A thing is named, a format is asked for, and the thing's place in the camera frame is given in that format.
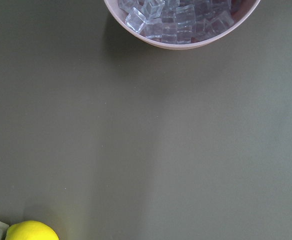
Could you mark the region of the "yellow lemon near board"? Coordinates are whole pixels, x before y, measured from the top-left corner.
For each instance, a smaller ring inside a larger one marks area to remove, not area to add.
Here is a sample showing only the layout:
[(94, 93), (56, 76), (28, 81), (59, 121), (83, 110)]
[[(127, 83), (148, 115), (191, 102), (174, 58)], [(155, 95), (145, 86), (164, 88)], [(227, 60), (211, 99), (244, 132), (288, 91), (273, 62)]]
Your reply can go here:
[(57, 233), (48, 225), (35, 220), (13, 224), (6, 232), (6, 240), (59, 240)]

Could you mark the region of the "clear ice cubes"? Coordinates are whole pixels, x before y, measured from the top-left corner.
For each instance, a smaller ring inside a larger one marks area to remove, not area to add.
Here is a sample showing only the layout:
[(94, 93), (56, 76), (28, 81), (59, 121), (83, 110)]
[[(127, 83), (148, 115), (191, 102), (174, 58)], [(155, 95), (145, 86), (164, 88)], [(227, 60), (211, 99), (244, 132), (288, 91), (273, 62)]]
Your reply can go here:
[(125, 24), (164, 44), (185, 45), (211, 39), (233, 24), (240, 0), (119, 0)]

